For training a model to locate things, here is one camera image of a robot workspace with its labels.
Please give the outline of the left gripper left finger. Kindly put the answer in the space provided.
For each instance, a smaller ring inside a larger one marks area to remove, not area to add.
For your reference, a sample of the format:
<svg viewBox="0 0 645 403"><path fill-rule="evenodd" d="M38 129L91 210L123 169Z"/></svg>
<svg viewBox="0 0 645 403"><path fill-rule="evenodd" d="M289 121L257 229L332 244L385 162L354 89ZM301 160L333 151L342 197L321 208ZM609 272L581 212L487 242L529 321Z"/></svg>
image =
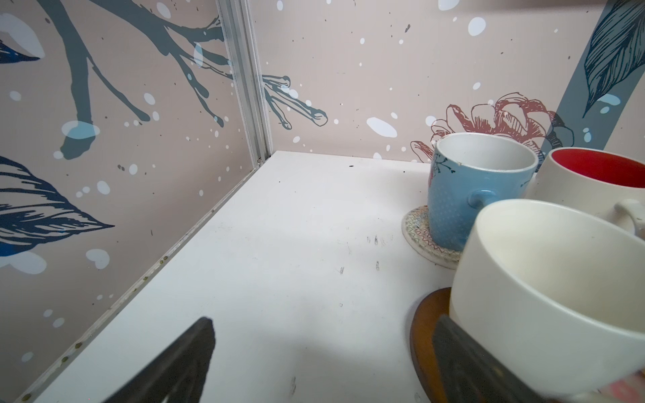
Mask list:
<svg viewBox="0 0 645 403"><path fill-rule="evenodd" d="M213 321L201 317L107 403L200 401L215 346Z"/></svg>

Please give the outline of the beige woven round coaster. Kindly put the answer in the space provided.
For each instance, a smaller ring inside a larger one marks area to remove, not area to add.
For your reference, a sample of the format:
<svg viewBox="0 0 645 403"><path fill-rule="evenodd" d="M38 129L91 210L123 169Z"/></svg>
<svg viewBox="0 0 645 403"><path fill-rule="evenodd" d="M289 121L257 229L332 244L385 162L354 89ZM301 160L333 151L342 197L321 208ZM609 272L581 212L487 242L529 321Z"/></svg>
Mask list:
<svg viewBox="0 0 645 403"><path fill-rule="evenodd" d="M430 233L428 207L409 211L401 221L401 231L408 244L422 257L450 270L456 270L461 253L438 246Z"/></svg>

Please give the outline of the white mug red inside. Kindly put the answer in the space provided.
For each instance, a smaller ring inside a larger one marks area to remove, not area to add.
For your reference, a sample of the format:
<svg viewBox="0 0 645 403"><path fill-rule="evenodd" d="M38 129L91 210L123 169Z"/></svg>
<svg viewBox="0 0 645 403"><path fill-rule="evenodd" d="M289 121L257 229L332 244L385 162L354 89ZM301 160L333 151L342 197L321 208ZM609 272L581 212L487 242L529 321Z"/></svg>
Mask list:
<svg viewBox="0 0 645 403"><path fill-rule="evenodd" d="M597 149L549 152L525 198L574 208L644 238L644 164Z"/></svg>

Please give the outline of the dark brown scratched round coaster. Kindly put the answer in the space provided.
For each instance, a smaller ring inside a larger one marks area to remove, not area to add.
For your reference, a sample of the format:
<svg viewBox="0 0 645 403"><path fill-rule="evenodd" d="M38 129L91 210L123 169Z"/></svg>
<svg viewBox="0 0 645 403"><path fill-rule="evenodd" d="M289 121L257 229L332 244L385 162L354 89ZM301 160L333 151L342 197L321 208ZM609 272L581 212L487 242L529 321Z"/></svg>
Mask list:
<svg viewBox="0 0 645 403"><path fill-rule="evenodd" d="M451 288L430 293L421 300L413 314L410 327L410 351L413 367L431 402L447 403L438 361L433 347L433 334L438 320L448 315Z"/></svg>

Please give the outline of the light blue mug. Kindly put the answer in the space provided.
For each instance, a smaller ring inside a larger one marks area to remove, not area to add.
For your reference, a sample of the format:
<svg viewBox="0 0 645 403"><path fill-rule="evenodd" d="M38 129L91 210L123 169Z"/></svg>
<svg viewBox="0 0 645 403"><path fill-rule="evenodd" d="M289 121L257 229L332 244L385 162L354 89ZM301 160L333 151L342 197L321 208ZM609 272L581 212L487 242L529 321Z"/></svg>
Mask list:
<svg viewBox="0 0 645 403"><path fill-rule="evenodd" d="M449 134L435 145L428 179L433 242L461 252L479 212L523 196L539 164L524 144L490 134Z"/></svg>

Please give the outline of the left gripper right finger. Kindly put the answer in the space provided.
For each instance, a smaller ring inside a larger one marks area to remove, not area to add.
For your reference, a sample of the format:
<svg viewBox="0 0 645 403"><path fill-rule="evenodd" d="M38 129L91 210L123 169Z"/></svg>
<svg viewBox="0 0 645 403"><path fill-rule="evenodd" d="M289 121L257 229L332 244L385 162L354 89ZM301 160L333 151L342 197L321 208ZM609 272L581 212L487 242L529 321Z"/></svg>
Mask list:
<svg viewBox="0 0 645 403"><path fill-rule="evenodd" d="M444 394L449 402L544 402L448 316L433 334Z"/></svg>

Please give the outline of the pink flower resin coaster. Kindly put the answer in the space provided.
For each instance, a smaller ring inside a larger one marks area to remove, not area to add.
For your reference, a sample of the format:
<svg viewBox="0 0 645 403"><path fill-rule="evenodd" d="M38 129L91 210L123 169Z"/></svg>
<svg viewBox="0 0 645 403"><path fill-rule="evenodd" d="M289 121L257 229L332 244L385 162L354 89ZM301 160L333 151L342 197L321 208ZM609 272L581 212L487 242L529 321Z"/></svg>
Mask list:
<svg viewBox="0 0 645 403"><path fill-rule="evenodd" d="M645 379L644 372L639 371L625 379L614 382L600 389L604 396L627 403L644 403Z"/></svg>

